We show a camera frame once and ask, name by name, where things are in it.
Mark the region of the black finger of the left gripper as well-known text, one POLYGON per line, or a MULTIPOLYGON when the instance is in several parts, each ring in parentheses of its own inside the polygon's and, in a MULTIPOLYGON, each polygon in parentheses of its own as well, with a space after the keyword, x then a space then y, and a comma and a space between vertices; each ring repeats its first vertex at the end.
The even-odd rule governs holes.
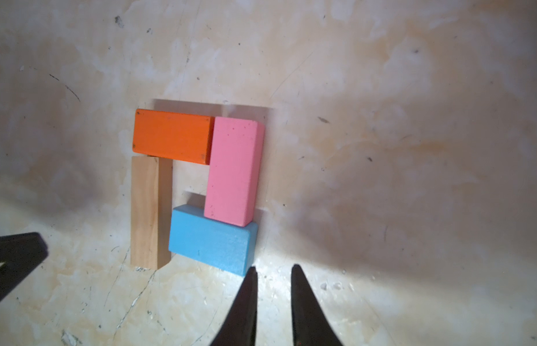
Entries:
POLYGON ((37 232, 0 236, 0 302, 48 257, 37 232))

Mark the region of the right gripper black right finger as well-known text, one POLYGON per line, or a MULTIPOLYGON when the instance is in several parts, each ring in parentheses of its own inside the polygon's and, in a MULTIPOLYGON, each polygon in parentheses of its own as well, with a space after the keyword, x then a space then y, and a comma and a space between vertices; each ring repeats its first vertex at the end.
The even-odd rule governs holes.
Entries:
POLYGON ((292 267, 291 309, 294 345, 342 345, 298 264, 292 267))

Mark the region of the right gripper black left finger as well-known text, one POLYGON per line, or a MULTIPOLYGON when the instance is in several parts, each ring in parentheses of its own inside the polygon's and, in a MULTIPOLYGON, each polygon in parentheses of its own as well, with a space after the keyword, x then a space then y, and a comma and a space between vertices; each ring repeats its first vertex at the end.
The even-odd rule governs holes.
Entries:
POLYGON ((210 345, 255 345, 257 308, 258 273, 252 266, 248 269, 228 315, 210 345))

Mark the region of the light blue front block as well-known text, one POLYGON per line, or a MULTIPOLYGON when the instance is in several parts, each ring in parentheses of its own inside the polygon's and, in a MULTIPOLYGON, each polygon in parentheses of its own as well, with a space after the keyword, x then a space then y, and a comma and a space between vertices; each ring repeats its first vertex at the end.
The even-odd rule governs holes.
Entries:
POLYGON ((258 224, 235 226, 207 219, 203 210, 172 210, 168 249, 178 255, 244 277, 254 261, 258 224))

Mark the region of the wooden block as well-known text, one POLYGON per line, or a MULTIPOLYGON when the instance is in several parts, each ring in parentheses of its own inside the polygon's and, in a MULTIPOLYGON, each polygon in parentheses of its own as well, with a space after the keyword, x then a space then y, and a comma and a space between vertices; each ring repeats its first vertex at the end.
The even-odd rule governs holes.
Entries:
POLYGON ((173 161, 132 157, 131 264, 159 270, 170 262, 168 249, 173 197, 173 161))

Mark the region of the pink building block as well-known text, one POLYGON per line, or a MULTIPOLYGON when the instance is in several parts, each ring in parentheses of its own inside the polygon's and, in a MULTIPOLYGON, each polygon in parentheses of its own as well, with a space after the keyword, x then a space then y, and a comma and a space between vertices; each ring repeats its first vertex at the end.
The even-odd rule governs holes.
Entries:
POLYGON ((215 119, 205 217, 235 226, 252 222, 264 134, 257 121, 215 119))

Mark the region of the orange building block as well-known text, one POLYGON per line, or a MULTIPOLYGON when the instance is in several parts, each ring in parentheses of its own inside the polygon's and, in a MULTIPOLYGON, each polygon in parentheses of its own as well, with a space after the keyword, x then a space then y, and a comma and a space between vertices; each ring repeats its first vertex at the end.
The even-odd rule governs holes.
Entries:
POLYGON ((132 150, 152 157, 208 165, 214 125, 211 116, 138 109, 132 150))

